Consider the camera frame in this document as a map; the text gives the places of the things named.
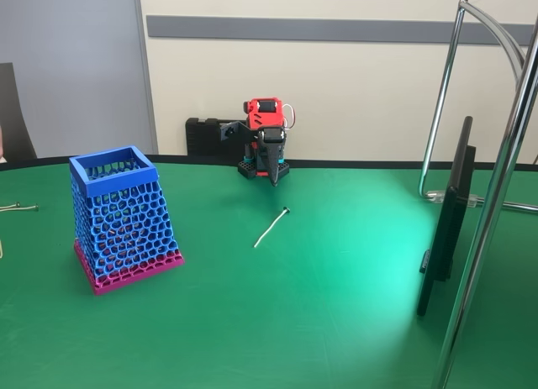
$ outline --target chrome stand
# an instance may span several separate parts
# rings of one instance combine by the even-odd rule
[[[460,31],[462,30],[463,17],[465,12],[470,13],[473,17],[483,23],[488,28],[495,39],[501,44],[506,55],[509,58],[510,65],[514,72],[515,82],[520,80],[523,65],[525,63],[525,55],[523,50],[514,40],[514,38],[499,24],[495,19],[491,18],[484,11],[471,5],[467,0],[460,0],[456,13],[456,21],[454,22],[454,29],[452,30],[450,47],[448,49],[448,56],[446,57],[445,71],[443,72],[443,78],[440,84],[439,96],[437,98],[437,104],[435,105],[435,113],[433,122],[431,124],[430,137],[428,138],[428,144],[426,145],[426,152],[424,155],[424,162],[422,163],[422,171],[420,173],[419,181],[419,195],[432,202],[439,202],[436,200],[437,192],[425,192],[425,182],[428,170],[430,168],[431,154],[434,150],[435,137],[437,136],[437,129],[439,128],[440,116],[443,111],[443,105],[445,104],[446,90],[448,89],[448,82],[451,78],[452,65],[454,63],[454,57],[456,56],[456,48],[460,37]],[[477,205],[483,205],[484,199],[482,197],[477,198]],[[522,202],[504,202],[504,208],[512,210],[526,211],[530,213],[538,213],[538,206],[531,204],[524,204]]]
[[[459,35],[459,29],[462,24],[463,10],[467,10],[469,13],[472,13],[472,11],[475,13],[479,12],[477,8],[470,10],[469,7],[470,4],[467,3],[467,0],[460,1],[458,14],[456,17],[456,24],[454,26],[451,48],[446,61],[447,69],[445,70],[443,83],[441,84],[439,101],[435,110],[434,123],[432,125],[430,141],[428,142],[428,150],[426,151],[425,156],[425,166],[423,166],[423,174],[420,179],[419,191],[421,195],[423,195],[422,189],[424,187],[425,173],[427,172],[428,164],[430,163],[433,139],[435,139],[437,125],[439,123],[440,109],[442,108],[442,103],[445,99],[446,84],[448,83],[451,63],[456,50],[455,44],[457,43],[457,36]],[[488,21],[493,21],[483,13],[475,16],[482,21],[482,18],[480,18],[482,15],[484,15],[483,17],[487,18]],[[461,340],[462,329],[467,320],[469,306],[478,284],[478,278],[480,277],[484,257],[488,252],[488,248],[493,237],[493,231],[497,225],[498,216],[502,207],[524,209],[532,212],[536,211],[535,206],[527,206],[526,204],[518,203],[506,203],[504,202],[504,197],[506,196],[509,181],[514,171],[515,162],[517,161],[517,157],[520,152],[521,143],[525,137],[527,124],[529,123],[530,114],[536,99],[536,92],[538,91],[538,20],[536,21],[530,47],[527,51],[527,56],[523,62],[521,71],[517,71],[518,66],[515,66],[515,64],[520,62],[520,53],[516,51],[517,49],[512,49],[513,46],[510,42],[511,38],[500,27],[500,25],[496,24],[495,27],[497,29],[494,32],[491,28],[490,30],[492,30],[493,34],[498,32],[498,35],[495,35],[499,36],[499,42],[501,42],[501,45],[503,45],[504,49],[507,50],[507,53],[509,51],[508,46],[510,46],[510,51],[514,53],[513,55],[509,54],[509,58],[514,68],[514,74],[518,79],[517,90],[515,93],[514,104],[510,112],[508,125],[506,127],[506,131],[504,132],[503,142],[498,152],[497,162],[495,163],[492,178],[489,182],[488,193],[486,194],[486,198],[483,199],[483,210],[480,215],[480,220],[478,221],[477,230],[472,239],[471,249],[467,258],[465,270],[463,271],[462,282],[460,283],[456,303],[452,309],[451,320],[448,324],[448,329],[446,330],[445,341],[440,353],[439,365],[437,366],[434,380],[431,385],[432,389],[446,388],[446,384],[451,373],[452,363],[455,357],[455,350]],[[507,45],[504,45],[504,42],[500,39],[501,37],[507,43]]]

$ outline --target black monitor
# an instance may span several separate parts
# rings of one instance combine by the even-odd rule
[[[468,145],[471,125],[472,117],[467,116],[463,122],[462,133],[457,144],[433,244],[431,249],[426,250],[420,265],[420,272],[424,273],[424,280],[417,307],[419,316],[426,314],[434,281],[445,281],[451,274],[452,258],[462,229],[463,217],[467,210],[474,168],[476,149]]]

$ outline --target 3d printed basket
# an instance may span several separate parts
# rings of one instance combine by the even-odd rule
[[[157,169],[134,146],[70,159],[75,251],[103,294],[183,264]]]

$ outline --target white cable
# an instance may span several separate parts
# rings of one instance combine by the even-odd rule
[[[0,207],[0,210],[5,210],[7,208],[15,208],[15,207],[20,207],[20,202],[16,202],[15,204],[12,204],[11,206]]]
[[[256,241],[256,243],[254,244],[254,247],[256,247],[260,242],[261,240],[269,233],[269,231],[272,229],[272,227],[275,226],[275,224],[278,222],[278,220],[280,218],[282,218],[284,215],[286,215],[287,213],[289,213],[289,208],[285,207],[284,208],[284,211],[282,211],[280,213],[280,215],[278,217],[275,218],[275,220],[272,222],[271,226],[266,230],[266,232],[264,232],[260,238],[258,238],[258,240]]]
[[[292,109],[292,121],[293,121],[293,123],[292,123],[292,125],[290,127],[287,126],[287,118],[286,118],[286,116],[284,116],[284,128],[286,130],[289,130],[295,125],[295,109],[289,103],[284,103],[282,105],[282,109],[284,109],[286,106],[288,106],[290,109]]]
[[[0,213],[3,213],[4,211],[25,211],[25,210],[39,210],[39,206],[36,204],[35,206],[31,207],[13,207],[13,208],[3,208],[0,210]]]

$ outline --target pink base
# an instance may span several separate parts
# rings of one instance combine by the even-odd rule
[[[168,252],[166,256],[159,255],[157,256],[157,259],[149,259],[148,261],[143,261],[139,265],[124,267],[120,271],[110,273],[108,276],[100,276],[95,280],[93,272],[87,264],[86,256],[84,255],[81,246],[78,244],[78,239],[75,240],[75,252],[76,257],[81,262],[82,268],[86,273],[88,281],[90,281],[90,285],[92,286],[95,295],[101,295],[122,286],[126,286],[131,282],[151,277],[154,274],[182,265],[185,262],[179,250],[175,250],[173,252]]]

